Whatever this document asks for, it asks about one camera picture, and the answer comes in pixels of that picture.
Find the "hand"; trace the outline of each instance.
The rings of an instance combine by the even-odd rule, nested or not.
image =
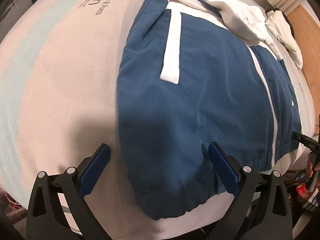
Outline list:
[[[320,163],[318,163],[315,167],[315,171],[319,171],[319,170],[320,170]],[[313,174],[313,170],[312,170],[312,162],[311,162],[311,153],[309,153],[306,175],[308,178],[311,178],[312,174]],[[320,187],[320,178],[318,178],[315,187]]]

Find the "light blue stripe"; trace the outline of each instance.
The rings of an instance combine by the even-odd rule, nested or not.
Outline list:
[[[10,194],[25,207],[28,205],[30,192],[25,192],[21,181],[20,160],[16,148],[21,97],[33,71],[35,60],[49,34],[77,1],[57,0],[50,6],[28,31],[0,77],[1,178],[4,187],[10,189]]]

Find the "bed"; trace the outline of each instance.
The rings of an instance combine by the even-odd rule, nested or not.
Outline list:
[[[1,187],[27,207],[39,171],[61,173],[107,143],[117,150],[85,200],[113,239],[172,238],[217,221],[233,199],[223,192],[180,217],[159,220],[136,202],[115,126],[115,80],[143,1],[108,0],[103,6],[100,0],[38,0],[0,44]],[[312,136],[315,113],[306,80],[274,42],[294,88],[301,132]],[[283,174],[303,152],[299,146],[272,169]],[[76,230],[65,200],[61,203]]]

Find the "wooden panel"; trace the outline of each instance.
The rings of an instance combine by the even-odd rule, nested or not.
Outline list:
[[[316,110],[316,124],[318,124],[320,114],[320,28],[301,5],[288,15],[288,19],[293,26],[295,40],[301,49],[302,72],[311,91]]]

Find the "blue and white jacket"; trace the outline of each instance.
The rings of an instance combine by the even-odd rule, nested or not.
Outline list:
[[[296,96],[258,7],[237,0],[145,0],[117,80],[121,149],[148,216],[177,217],[225,191],[217,141],[255,171],[297,149]]]

